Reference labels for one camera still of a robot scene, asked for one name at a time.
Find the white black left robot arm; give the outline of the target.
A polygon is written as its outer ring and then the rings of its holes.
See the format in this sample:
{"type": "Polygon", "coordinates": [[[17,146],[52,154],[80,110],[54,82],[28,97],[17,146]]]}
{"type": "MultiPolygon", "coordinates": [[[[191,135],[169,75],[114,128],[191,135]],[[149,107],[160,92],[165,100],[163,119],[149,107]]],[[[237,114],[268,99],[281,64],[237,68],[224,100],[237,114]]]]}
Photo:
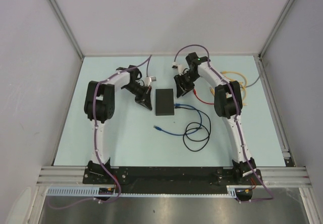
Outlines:
{"type": "Polygon", "coordinates": [[[142,73],[138,67],[130,65],[128,68],[119,67],[108,79],[100,82],[88,83],[84,112],[93,123],[94,147],[91,161],[100,166],[106,164],[109,153],[104,149],[104,127],[113,117],[116,106],[115,94],[118,90],[126,89],[131,92],[135,102],[148,110],[152,110],[151,91],[155,76],[147,76],[142,79],[142,73]]]}

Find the black network switch box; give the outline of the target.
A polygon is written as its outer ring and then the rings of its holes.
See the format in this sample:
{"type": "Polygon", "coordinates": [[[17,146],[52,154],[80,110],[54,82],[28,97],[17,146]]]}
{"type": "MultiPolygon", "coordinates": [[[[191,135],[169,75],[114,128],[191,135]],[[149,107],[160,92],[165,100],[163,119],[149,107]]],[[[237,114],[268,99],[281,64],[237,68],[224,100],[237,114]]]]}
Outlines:
{"type": "Polygon", "coordinates": [[[155,90],[155,115],[175,115],[174,92],[172,88],[155,90]]]}

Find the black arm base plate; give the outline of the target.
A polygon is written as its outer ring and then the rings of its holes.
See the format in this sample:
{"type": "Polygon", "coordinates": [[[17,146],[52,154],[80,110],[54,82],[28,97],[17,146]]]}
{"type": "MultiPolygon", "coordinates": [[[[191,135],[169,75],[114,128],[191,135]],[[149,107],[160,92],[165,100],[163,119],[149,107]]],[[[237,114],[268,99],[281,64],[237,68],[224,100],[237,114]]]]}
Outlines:
{"type": "Polygon", "coordinates": [[[115,187],[130,195],[215,195],[227,194],[227,186],[260,185],[262,174],[242,176],[238,167],[166,167],[110,166],[89,162],[85,168],[85,185],[115,187]]]}

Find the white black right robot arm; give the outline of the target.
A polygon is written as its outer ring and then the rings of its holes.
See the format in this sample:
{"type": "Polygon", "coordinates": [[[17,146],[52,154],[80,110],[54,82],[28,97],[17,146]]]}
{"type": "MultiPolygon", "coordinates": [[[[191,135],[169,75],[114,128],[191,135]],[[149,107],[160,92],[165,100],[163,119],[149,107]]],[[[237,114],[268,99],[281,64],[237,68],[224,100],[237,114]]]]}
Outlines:
{"type": "Polygon", "coordinates": [[[208,57],[199,57],[193,52],[186,56],[188,69],[182,64],[172,63],[172,68],[178,70],[174,76],[177,97],[192,91],[194,82],[200,77],[214,88],[214,110],[224,121],[233,150],[233,179],[238,184],[245,184],[251,174],[256,172],[255,160],[252,157],[242,129],[242,96],[240,84],[230,81],[215,70],[208,57]]]}

